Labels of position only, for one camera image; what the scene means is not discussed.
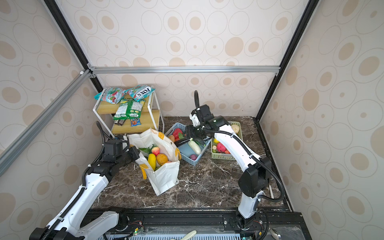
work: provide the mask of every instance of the wallpaper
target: wallpaper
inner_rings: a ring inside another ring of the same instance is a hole
[[[29,239],[77,191],[101,149],[95,94],[87,80],[0,177],[1,240]],[[102,117],[112,124],[111,117]]]
[[[0,0],[0,153],[78,75],[69,49],[40,2]],[[29,239],[77,191],[101,149],[95,94],[86,80],[0,177],[1,240]]]
[[[0,1],[0,153],[78,75],[69,49],[39,1]]]
[[[324,0],[261,120],[314,240],[382,239],[384,1]]]
[[[154,85],[163,116],[189,116],[200,104],[218,116],[256,116],[274,73],[98,74],[103,86],[131,88]]]
[[[308,0],[57,0],[93,66],[279,65]]]

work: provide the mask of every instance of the blue basket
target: blue basket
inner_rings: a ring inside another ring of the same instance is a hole
[[[168,137],[169,135],[171,135],[176,130],[176,128],[180,128],[181,131],[185,132],[185,125],[177,122],[165,133],[165,135]],[[199,156],[197,156],[196,160],[192,160],[189,157],[187,157],[187,156],[190,156],[192,154],[195,154],[194,151],[188,146],[188,144],[181,145],[179,147],[179,150],[181,152],[181,158],[184,161],[186,161],[187,163],[192,164],[193,166],[196,166],[196,164],[199,162],[201,156],[203,156],[205,150],[208,148],[208,146],[210,146],[210,142],[211,142],[211,139],[208,139],[205,141],[205,147],[201,150],[201,153]]]

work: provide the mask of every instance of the cable clip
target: cable clip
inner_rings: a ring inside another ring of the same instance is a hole
[[[255,158],[257,158],[258,154],[256,153],[252,153],[251,155],[249,155],[249,158],[252,158],[252,156],[254,156]]]

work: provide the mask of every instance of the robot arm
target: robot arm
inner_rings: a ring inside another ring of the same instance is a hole
[[[232,130],[228,121],[222,116],[214,117],[207,105],[200,106],[199,95],[195,91],[195,106],[189,116],[193,126],[188,125],[186,129],[192,132],[195,138],[205,138],[206,136],[215,137],[221,142],[236,159],[243,171],[238,184],[242,190],[242,199],[238,207],[238,224],[242,228],[247,228],[252,223],[253,216],[257,210],[257,205],[261,198],[272,202],[279,202],[285,197],[285,190],[282,182],[271,170],[272,163],[267,157],[260,157],[252,151]],[[276,199],[269,198],[263,190],[273,176],[276,179],[280,190],[280,196]]]
[[[103,137],[103,147],[94,163],[82,175],[83,184],[52,219],[47,227],[36,228],[30,240],[39,239],[97,239],[119,222],[119,214],[106,211],[96,220],[80,228],[86,213],[101,191],[108,185],[119,169],[138,159],[142,153],[135,146],[128,147],[127,140],[111,139],[104,141],[104,132],[98,122]]]

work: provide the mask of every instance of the ventilation grille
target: ventilation grille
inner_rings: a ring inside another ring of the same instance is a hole
[[[112,240],[119,237],[125,237],[127,235],[114,234],[107,235],[108,240]],[[129,240],[180,240],[185,234],[147,234],[130,237]],[[190,240],[240,240],[240,234],[238,233],[215,233],[215,234],[196,234]]]

